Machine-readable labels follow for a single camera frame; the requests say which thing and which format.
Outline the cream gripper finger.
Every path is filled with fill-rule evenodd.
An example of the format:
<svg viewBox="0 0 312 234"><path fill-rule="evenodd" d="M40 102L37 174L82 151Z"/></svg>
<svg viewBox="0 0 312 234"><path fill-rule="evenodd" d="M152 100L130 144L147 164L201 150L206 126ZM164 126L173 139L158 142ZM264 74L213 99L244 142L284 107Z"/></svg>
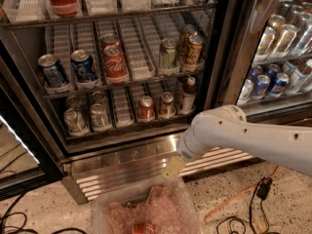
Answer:
<svg viewBox="0 0 312 234"><path fill-rule="evenodd" d="M178 156L173 156L168 162L166 168L162 172L162 176L167 179L172 179L177 176L185 168L185 162Z"/></svg>

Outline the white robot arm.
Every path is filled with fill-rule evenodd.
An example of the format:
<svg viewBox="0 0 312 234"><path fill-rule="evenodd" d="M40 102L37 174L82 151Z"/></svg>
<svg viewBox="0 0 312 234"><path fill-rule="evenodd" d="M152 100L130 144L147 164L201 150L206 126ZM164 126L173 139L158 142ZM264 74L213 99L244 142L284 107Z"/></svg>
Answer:
<svg viewBox="0 0 312 234"><path fill-rule="evenodd" d="M163 177L171 178L188 162L201 159L214 148L232 148L312 176L312 128L250 123L236 105L197 114L176 144Z"/></svg>

